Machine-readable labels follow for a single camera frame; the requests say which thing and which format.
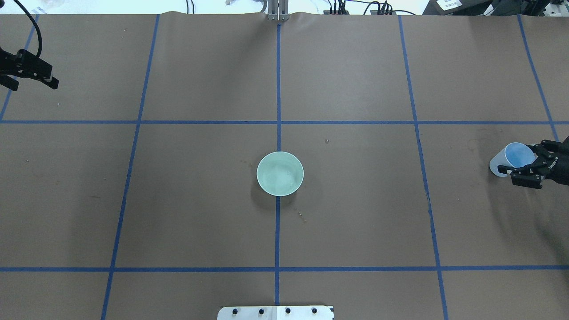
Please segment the white sticker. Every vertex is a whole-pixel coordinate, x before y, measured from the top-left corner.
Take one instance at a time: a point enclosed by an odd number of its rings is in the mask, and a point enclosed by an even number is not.
[[[440,8],[443,9],[443,11],[458,8],[462,5],[462,3],[460,3],[460,0],[436,0],[436,2],[439,4]]]

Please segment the vertical blue line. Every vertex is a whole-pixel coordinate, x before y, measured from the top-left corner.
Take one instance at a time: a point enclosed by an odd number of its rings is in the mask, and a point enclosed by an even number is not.
[[[527,45],[526,32],[523,29],[522,16],[519,14],[518,14],[518,24],[519,24],[519,30],[520,32],[522,32],[522,40],[523,40],[523,45],[526,48],[527,59],[530,62],[531,71],[534,74],[535,83],[537,84],[539,95],[541,96],[541,101],[543,102],[545,113],[547,114],[547,119],[549,119],[551,131],[553,132],[553,137],[555,138],[556,141],[559,141],[559,137],[557,136],[557,130],[555,130],[555,124],[553,123],[553,118],[551,116],[551,112],[549,111],[549,106],[547,105],[547,100],[545,99],[545,95],[543,94],[543,88],[541,87],[541,82],[539,81],[539,77],[537,76],[537,71],[535,70],[535,65],[533,64],[533,59],[531,58],[530,47]]]
[[[281,24],[277,25],[277,151],[281,150]],[[275,200],[275,306],[280,305],[279,267],[281,266],[281,197]]]
[[[431,223],[431,238],[432,238],[432,247],[435,252],[435,263],[437,267],[437,276],[439,278],[439,291],[440,291],[440,301],[443,308],[443,317],[444,320],[448,320],[448,310],[447,310],[447,299],[444,293],[444,282],[443,282],[443,272],[440,268],[440,258],[439,258],[439,246],[436,240],[436,231],[435,231],[435,219],[432,214],[432,205],[431,205],[431,194],[428,189],[428,181],[427,181],[427,172],[425,170],[424,164],[424,156],[423,156],[423,146],[421,144],[420,139],[420,132],[419,132],[419,122],[417,119],[417,110],[415,108],[415,96],[413,95],[413,85],[411,83],[411,72],[409,71],[409,59],[407,57],[407,47],[405,45],[405,34],[403,32],[403,21],[401,16],[398,16],[399,19],[399,33],[401,34],[401,46],[403,47],[403,60],[405,61],[405,72],[407,73],[407,87],[409,88],[409,98],[411,101],[411,112],[413,113],[413,121],[415,122],[415,138],[417,139],[417,149],[419,151],[419,161],[421,165],[421,173],[423,174],[423,187],[425,189],[425,194],[427,195],[427,204],[428,204],[428,214]]]
[[[36,22],[39,20],[39,14],[36,14],[35,20]],[[35,28],[34,26],[32,26],[32,30],[30,30],[30,34],[28,35],[28,39],[26,40],[26,46],[24,47],[24,50],[28,50],[28,48],[30,47],[30,42],[32,41],[32,36],[34,35],[34,31]],[[2,121],[2,119],[4,118],[4,113],[6,113],[6,108],[8,108],[8,102],[10,101],[11,96],[12,96],[12,90],[8,90],[6,98],[4,99],[4,105],[2,106],[2,111],[0,111],[0,121]]]
[[[125,208],[126,208],[126,197],[129,192],[130,186],[130,177],[132,176],[133,172],[133,163],[134,163],[134,156],[137,150],[137,142],[138,142],[138,133],[140,132],[140,127],[142,123],[142,112],[144,110],[144,103],[146,99],[146,88],[148,86],[148,79],[150,77],[150,68],[152,67],[152,57],[154,56],[154,46],[156,44],[156,34],[158,33],[158,22],[160,21],[160,15],[156,15],[156,21],[154,22],[154,34],[152,35],[152,44],[150,45],[150,53],[148,58],[148,64],[146,66],[146,76],[144,80],[144,87],[142,88],[142,96],[141,96],[141,104],[138,109],[138,120],[137,120],[137,127],[134,131],[134,138],[133,138],[133,146],[130,150],[130,160],[129,160],[129,168],[126,172],[126,182],[125,182],[125,189],[122,194],[122,203],[121,203],[121,212],[118,217],[118,225],[117,225],[117,233],[114,238],[114,246],[113,246],[113,256],[110,262],[110,272],[109,277],[107,279],[107,286],[105,290],[105,299],[103,301],[103,308],[101,312],[101,320],[105,320],[106,318],[106,311],[107,307],[109,306],[109,297],[110,297],[110,290],[113,284],[113,275],[114,275],[114,268],[115,263],[117,261],[117,252],[118,252],[118,243],[121,238],[121,230],[122,230],[122,222],[125,217]]]

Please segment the white floor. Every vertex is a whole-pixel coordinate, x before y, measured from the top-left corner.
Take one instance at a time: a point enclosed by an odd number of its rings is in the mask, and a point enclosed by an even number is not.
[[[168,11],[186,12],[185,0],[20,0],[31,13],[48,14],[155,14]],[[259,12],[263,7],[261,0],[193,0],[197,14],[239,14]],[[421,14],[428,0],[389,0],[395,10],[407,10]],[[362,14],[367,7],[365,3],[351,2],[346,4],[351,14]],[[289,0],[290,13],[307,12],[322,14],[328,10],[328,0]],[[12,1],[6,0],[0,13],[21,13],[21,9]]]

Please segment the green bowl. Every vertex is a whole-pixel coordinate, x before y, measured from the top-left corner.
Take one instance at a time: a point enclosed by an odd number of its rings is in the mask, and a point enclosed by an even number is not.
[[[303,179],[302,163],[288,152],[269,153],[257,167],[257,181],[270,195],[290,195],[298,190]]]

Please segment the light green bowl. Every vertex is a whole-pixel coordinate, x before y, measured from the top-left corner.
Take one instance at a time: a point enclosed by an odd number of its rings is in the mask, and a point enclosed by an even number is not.
[[[257,181],[270,195],[290,195],[298,190],[303,179],[302,163],[288,152],[269,153],[257,167]]]

